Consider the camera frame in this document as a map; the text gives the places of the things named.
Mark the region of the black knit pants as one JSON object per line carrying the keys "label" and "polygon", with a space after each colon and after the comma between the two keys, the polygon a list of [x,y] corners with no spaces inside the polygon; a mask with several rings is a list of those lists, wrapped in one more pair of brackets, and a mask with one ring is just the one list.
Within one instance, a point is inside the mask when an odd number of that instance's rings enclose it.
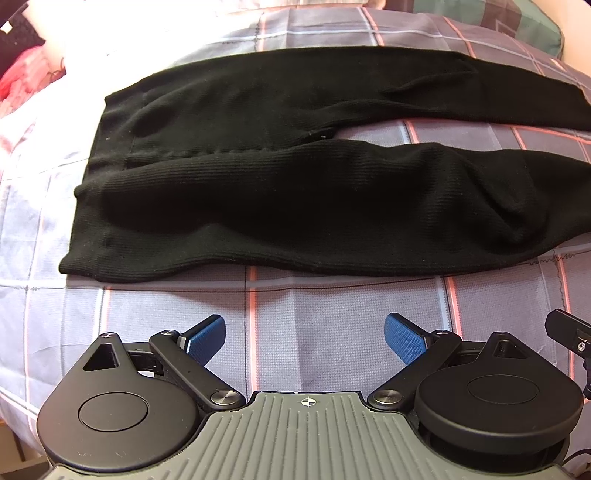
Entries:
{"label": "black knit pants", "polygon": [[206,264],[428,276],[531,260],[590,229],[590,167],[552,153],[382,147],[407,118],[588,130],[573,84],[451,52],[294,48],[193,62],[109,95],[61,273]]}

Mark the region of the plaid purple bed sheet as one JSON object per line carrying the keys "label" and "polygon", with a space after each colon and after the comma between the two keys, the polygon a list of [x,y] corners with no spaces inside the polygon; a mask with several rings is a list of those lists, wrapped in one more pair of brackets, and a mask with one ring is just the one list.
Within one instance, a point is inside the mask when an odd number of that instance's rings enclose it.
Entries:
{"label": "plaid purple bed sheet", "polygon": [[1,418],[28,445],[42,403],[95,337],[141,341],[211,313],[228,322],[212,370],[243,393],[254,390],[368,392],[400,367],[383,339],[388,313],[470,340],[507,330],[582,380],[579,361],[545,335],[555,308],[590,314],[590,240],[580,237],[538,260],[460,277],[418,279],[308,276],[217,265],[138,285],[68,278],[68,249],[80,183],[105,96],[161,69],[193,60],[276,48],[394,45],[450,50],[546,76],[590,84],[588,61],[555,59],[507,35],[430,14],[363,7],[254,9],[193,4],[152,30],[139,16],[110,40],[87,29],[67,35],[66,75],[1,121]]}

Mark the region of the teal patterned pillow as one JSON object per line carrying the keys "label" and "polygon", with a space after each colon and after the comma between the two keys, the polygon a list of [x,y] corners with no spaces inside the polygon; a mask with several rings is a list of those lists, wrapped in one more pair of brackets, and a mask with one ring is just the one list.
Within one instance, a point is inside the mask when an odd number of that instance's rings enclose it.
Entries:
{"label": "teal patterned pillow", "polygon": [[432,13],[511,36],[561,59],[564,37],[559,26],[529,0],[418,0],[414,13]]}

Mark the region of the pink clothes pile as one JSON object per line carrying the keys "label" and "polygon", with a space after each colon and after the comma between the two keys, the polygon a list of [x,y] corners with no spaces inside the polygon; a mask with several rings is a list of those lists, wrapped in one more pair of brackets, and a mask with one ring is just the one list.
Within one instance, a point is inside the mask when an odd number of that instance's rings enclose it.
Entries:
{"label": "pink clothes pile", "polygon": [[19,55],[1,77],[1,117],[66,74],[64,57],[51,46],[36,46]]}

